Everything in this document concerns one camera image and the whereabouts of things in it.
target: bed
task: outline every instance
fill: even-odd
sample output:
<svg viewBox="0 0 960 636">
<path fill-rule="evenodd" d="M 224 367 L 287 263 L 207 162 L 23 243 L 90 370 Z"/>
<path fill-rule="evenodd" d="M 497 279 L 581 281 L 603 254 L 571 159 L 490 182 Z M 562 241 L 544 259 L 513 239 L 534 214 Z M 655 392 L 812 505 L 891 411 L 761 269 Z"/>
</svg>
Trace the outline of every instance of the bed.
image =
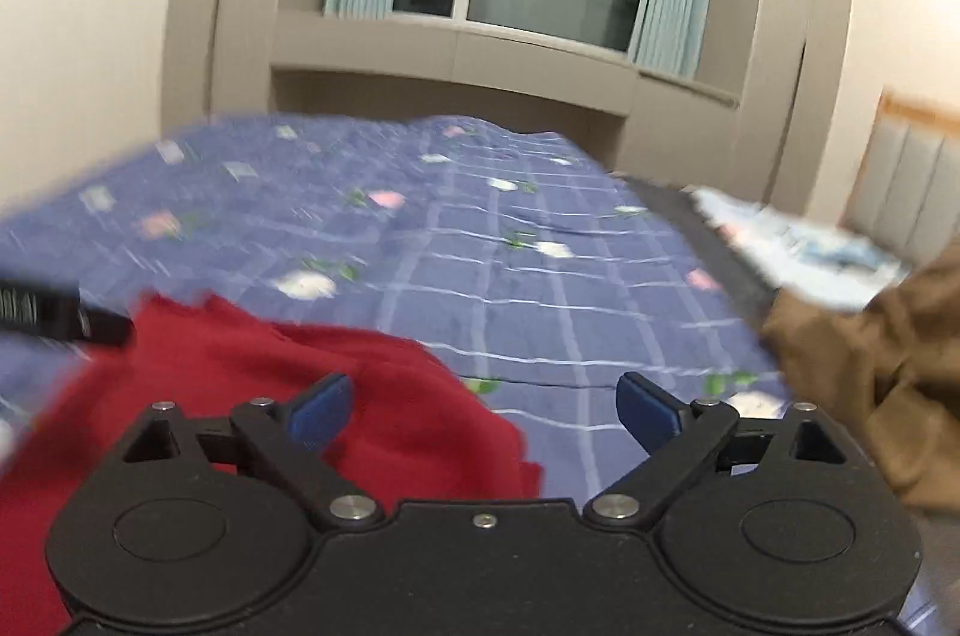
<svg viewBox="0 0 960 636">
<path fill-rule="evenodd" d="M 616 419 L 624 371 L 684 401 L 788 398 L 742 299 L 627 182 L 558 134 L 472 118 L 205 125 L 9 218 L 0 270 L 78 283 L 114 310 L 146 290 L 212 291 L 419 340 L 524 430 L 544 495 L 578 505 L 644 457 Z M 0 347 L 9 451 L 82 353 Z M 932 622 L 918 632 L 940 636 Z"/>
</svg>

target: headboard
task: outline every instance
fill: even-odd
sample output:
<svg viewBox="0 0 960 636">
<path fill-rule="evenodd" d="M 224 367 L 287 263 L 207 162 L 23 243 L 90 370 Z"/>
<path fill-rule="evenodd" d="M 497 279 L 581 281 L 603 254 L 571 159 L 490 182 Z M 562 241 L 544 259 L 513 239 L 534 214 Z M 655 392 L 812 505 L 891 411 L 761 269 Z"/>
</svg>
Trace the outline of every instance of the headboard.
<svg viewBox="0 0 960 636">
<path fill-rule="evenodd" d="M 885 92 L 844 224 L 913 264 L 960 225 L 960 112 Z"/>
</svg>

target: wooden trim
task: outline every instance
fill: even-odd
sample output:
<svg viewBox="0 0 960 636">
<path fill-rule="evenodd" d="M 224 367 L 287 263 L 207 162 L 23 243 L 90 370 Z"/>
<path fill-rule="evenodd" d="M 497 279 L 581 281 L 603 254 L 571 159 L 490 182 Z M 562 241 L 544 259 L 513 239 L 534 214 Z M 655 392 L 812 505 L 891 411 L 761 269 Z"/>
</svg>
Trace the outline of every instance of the wooden trim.
<svg viewBox="0 0 960 636">
<path fill-rule="evenodd" d="M 922 103 L 917 100 L 901 99 L 894 92 L 885 89 L 880 96 L 880 102 L 877 104 L 874 126 L 870 130 L 867 148 L 860 159 L 860 168 L 856 171 L 853 190 L 844 207 L 843 218 L 840 220 L 842 225 L 848 226 L 848 222 L 850 222 L 850 209 L 853 201 L 856 200 L 856 193 L 860 190 L 860 184 L 863 181 L 863 174 L 867 167 L 867 157 L 870 156 L 874 136 L 877 134 L 877 124 L 880 124 L 880 120 L 885 118 L 906 121 L 910 125 L 937 131 L 950 137 L 960 137 L 960 110 L 951 110 L 945 106 Z"/>
<path fill-rule="evenodd" d="M 931 103 L 901 100 L 890 91 L 885 91 L 880 97 L 874 128 L 877 126 L 877 121 L 882 118 L 896 118 L 951 137 L 960 136 L 960 110 L 951 110 Z"/>
</svg>

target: brown jacket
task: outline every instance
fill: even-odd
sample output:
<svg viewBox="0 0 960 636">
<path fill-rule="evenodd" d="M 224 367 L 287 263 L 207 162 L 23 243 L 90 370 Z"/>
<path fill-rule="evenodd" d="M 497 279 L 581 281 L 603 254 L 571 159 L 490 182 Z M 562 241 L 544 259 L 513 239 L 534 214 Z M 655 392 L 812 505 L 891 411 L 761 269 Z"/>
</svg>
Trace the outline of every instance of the brown jacket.
<svg viewBox="0 0 960 636">
<path fill-rule="evenodd" d="M 762 335 L 906 505 L 960 511 L 960 238 L 858 314 L 781 291 Z"/>
</svg>

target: blue gripper pad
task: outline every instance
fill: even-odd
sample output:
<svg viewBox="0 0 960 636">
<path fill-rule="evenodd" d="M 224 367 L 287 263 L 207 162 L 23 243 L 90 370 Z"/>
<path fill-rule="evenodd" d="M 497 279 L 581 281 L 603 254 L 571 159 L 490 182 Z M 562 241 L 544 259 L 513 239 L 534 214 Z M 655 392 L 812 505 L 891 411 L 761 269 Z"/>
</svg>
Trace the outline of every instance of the blue gripper pad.
<svg viewBox="0 0 960 636">
<path fill-rule="evenodd" d="M 616 414 L 648 454 L 680 435 L 680 411 L 686 408 L 640 374 L 626 373 L 616 382 Z"/>
<path fill-rule="evenodd" d="M 353 411 L 353 382 L 328 376 L 288 406 L 286 430 L 311 452 L 323 452 L 347 426 Z"/>
</svg>

